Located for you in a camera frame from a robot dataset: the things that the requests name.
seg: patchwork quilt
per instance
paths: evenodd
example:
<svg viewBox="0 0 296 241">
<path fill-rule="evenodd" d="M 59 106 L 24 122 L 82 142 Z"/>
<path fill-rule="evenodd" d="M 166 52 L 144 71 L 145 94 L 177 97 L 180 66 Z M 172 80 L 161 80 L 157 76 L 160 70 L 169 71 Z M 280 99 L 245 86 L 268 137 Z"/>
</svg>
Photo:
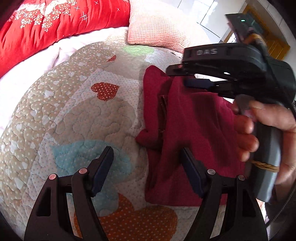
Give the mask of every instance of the patchwork quilt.
<svg viewBox="0 0 296 241">
<path fill-rule="evenodd" d="M 115 158 L 103 189 L 93 198 L 109 240 L 183 240 L 198 207 L 164 207 L 144 199 L 145 148 L 135 137 L 144 128 L 143 75 L 150 65 L 165 71 L 181 60 L 159 47 L 130 45 L 118 30 L 87 45 L 40 77 L 15 108 L 0 138 L 0 209 L 23 238 L 34 202 L 51 173 L 74 174 L 108 145 Z M 73 198 L 69 213 L 81 236 Z M 225 207 L 219 210 L 219 233 Z"/>
</svg>

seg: green patch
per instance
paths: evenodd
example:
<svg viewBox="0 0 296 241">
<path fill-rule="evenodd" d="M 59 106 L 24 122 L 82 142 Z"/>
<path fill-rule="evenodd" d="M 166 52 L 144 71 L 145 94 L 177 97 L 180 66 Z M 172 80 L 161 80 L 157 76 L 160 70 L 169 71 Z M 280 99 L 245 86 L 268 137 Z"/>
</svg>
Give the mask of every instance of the green patch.
<svg viewBox="0 0 296 241">
<path fill-rule="evenodd" d="M 140 56 L 154 53 L 154 48 L 146 45 L 128 45 L 124 46 L 123 50 L 133 56 Z"/>
</svg>

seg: white tile floor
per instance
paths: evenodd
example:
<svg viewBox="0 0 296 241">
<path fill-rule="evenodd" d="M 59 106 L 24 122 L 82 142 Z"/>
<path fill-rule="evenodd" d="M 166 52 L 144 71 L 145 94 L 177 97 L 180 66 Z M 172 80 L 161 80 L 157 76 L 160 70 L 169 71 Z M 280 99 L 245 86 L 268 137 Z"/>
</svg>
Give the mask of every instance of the white tile floor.
<svg viewBox="0 0 296 241">
<path fill-rule="evenodd" d="M 227 13 L 237 13 L 245 0 L 161 0 L 181 9 L 207 33 L 212 43 L 218 43 L 228 29 Z"/>
</svg>

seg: folded red garment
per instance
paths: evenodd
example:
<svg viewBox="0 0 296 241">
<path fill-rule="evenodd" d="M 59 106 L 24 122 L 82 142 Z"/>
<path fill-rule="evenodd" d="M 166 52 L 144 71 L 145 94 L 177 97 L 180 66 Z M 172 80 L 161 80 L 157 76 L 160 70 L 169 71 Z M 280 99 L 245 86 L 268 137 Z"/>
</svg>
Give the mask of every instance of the folded red garment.
<svg viewBox="0 0 296 241">
<path fill-rule="evenodd" d="M 217 94 L 186 88 L 181 77 L 168 77 L 155 66 L 144 75 L 146 128 L 136 140 L 147 148 L 149 173 L 145 199 L 153 204 L 199 206 L 178 153 L 189 147 L 194 157 L 223 176 L 243 173 L 236 154 L 234 114 Z M 226 203 L 223 197 L 221 204 Z"/>
</svg>

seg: pink checkered pillow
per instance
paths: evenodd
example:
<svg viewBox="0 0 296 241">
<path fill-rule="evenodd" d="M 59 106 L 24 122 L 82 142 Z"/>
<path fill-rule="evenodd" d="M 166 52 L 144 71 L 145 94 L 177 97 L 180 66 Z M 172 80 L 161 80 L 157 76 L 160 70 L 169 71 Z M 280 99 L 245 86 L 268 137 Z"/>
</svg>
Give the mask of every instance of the pink checkered pillow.
<svg viewBox="0 0 296 241">
<path fill-rule="evenodd" d="M 180 9 L 158 0 L 130 0 L 130 44 L 162 46 L 180 53 L 184 48 L 210 44 L 201 26 Z"/>
</svg>

